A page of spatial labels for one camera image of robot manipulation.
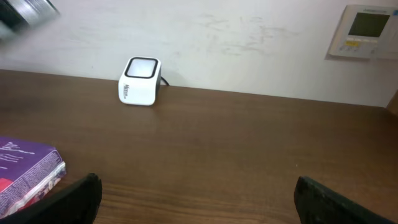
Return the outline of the purple sanitary pad pack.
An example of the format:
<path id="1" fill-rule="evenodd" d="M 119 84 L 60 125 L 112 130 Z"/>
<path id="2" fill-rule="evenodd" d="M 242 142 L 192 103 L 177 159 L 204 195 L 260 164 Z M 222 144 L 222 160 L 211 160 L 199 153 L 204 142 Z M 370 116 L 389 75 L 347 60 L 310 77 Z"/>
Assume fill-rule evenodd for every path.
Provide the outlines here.
<path id="1" fill-rule="evenodd" d="M 1 137 L 1 218 L 43 199 L 66 175 L 55 147 Z"/>

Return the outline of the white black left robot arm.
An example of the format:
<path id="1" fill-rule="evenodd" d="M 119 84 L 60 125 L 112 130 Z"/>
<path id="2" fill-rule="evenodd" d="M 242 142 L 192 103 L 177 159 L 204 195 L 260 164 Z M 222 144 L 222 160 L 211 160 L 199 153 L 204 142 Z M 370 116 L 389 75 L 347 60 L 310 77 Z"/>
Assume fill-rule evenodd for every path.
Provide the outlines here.
<path id="1" fill-rule="evenodd" d="M 56 18 L 58 9 L 49 0 L 1 0 L 1 42 Z"/>

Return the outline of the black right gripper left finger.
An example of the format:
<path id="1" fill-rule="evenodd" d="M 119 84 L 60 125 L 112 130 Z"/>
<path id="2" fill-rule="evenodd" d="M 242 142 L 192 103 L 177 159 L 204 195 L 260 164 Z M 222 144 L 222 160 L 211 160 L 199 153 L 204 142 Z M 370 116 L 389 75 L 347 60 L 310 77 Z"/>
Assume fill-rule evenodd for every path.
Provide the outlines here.
<path id="1" fill-rule="evenodd" d="M 92 224 L 102 199 L 102 181 L 94 173 L 6 218 L 1 224 Z"/>

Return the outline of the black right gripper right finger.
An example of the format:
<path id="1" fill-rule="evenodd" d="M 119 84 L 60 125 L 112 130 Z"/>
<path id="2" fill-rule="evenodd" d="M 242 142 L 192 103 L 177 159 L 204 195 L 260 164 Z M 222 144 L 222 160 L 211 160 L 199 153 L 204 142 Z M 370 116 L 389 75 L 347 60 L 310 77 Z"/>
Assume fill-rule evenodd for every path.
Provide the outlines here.
<path id="1" fill-rule="evenodd" d="M 307 176 L 298 178 L 294 204 L 301 224 L 395 224 Z"/>

